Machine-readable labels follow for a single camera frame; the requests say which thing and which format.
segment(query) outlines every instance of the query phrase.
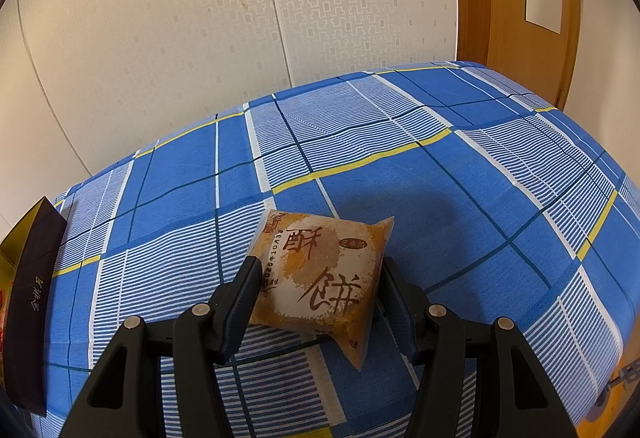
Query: chinese character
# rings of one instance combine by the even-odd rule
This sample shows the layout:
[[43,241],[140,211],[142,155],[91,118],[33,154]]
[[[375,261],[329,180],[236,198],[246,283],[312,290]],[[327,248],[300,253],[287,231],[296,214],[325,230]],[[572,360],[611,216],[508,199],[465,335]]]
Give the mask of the chinese character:
[[[298,299],[298,302],[300,302],[306,294],[314,290],[314,292],[311,294],[311,297],[309,298],[309,307],[313,311],[316,311],[323,304],[327,304],[331,306],[331,303],[329,303],[329,301],[324,300],[324,296],[326,295],[326,287],[329,286],[329,283],[334,280],[334,276],[332,274],[329,274],[328,271],[329,271],[329,267],[326,267],[322,271],[322,274],[320,274],[318,278],[313,282],[313,284],[306,289],[305,293],[303,293],[300,296],[300,299]],[[320,296],[320,299],[322,299],[320,302],[316,302],[316,300],[318,299],[318,296]]]
[[[340,303],[344,303],[344,306],[342,307],[342,315],[344,315],[347,311],[347,308],[349,307],[349,303],[360,304],[360,301],[351,298],[351,293],[353,292],[354,288],[362,287],[355,282],[347,283],[342,274],[338,274],[338,277],[340,278],[340,283],[333,283],[331,286],[339,286],[340,293],[338,294],[338,297],[329,297],[329,301],[335,301],[334,314],[337,313],[338,309],[340,308]],[[351,281],[356,281],[359,279],[360,278],[358,277],[358,275],[354,275]]]
[[292,232],[289,234],[287,241],[282,247],[283,250],[295,250],[299,252],[302,248],[306,246],[309,247],[309,252],[306,255],[307,259],[311,259],[311,249],[315,246],[318,246],[318,242],[316,239],[321,235],[320,229],[322,227],[314,228],[311,230],[310,228],[300,228],[299,230],[287,230],[288,232]]

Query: open cardboard box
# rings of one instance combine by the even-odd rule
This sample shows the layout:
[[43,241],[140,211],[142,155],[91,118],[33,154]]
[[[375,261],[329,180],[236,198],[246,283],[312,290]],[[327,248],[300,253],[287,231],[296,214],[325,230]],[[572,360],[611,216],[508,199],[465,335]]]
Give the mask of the open cardboard box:
[[0,382],[15,405],[43,416],[45,318],[65,229],[43,197],[0,243]]

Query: table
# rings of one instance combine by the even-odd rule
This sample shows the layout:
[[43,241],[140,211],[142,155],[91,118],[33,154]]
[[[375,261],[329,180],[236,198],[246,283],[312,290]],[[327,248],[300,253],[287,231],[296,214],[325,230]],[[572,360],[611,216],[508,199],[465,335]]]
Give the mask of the table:
[[[55,200],[68,219],[47,313],[57,436],[120,323],[175,317],[233,279],[265,208],[375,223],[432,302],[524,331],[574,423],[617,364],[640,300],[640,193],[561,111],[482,65],[327,79],[223,111]],[[170,359],[168,436],[180,436]],[[374,314],[361,372],[331,341],[250,326],[218,370],[239,437],[402,436],[420,368]],[[459,436],[470,431],[468,364]]]

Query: blue plaid tablecloth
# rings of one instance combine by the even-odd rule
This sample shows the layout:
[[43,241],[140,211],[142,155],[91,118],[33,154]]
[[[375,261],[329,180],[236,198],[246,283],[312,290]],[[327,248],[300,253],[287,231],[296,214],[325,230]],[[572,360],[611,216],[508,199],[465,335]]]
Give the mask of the blue plaid tablecloth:
[[[576,123],[473,63],[382,68],[282,91],[161,138],[55,200],[68,227],[47,311],[55,437],[120,323],[175,317],[231,281],[265,208],[396,225],[408,281],[461,317],[513,318],[574,423],[640,300],[640,193]],[[180,436],[170,359],[168,436]],[[356,371],[332,341],[250,326],[218,370],[237,437],[396,437],[420,368],[374,314]],[[470,431],[469,368],[459,436]]]

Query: brown oval logo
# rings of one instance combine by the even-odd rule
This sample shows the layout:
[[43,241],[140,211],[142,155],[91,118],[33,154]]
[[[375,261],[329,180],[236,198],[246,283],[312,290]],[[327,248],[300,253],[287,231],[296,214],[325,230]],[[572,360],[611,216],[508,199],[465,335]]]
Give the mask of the brown oval logo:
[[360,250],[367,246],[367,242],[365,240],[359,240],[358,238],[344,238],[343,240],[338,241],[338,244],[342,248],[350,248],[351,250]]

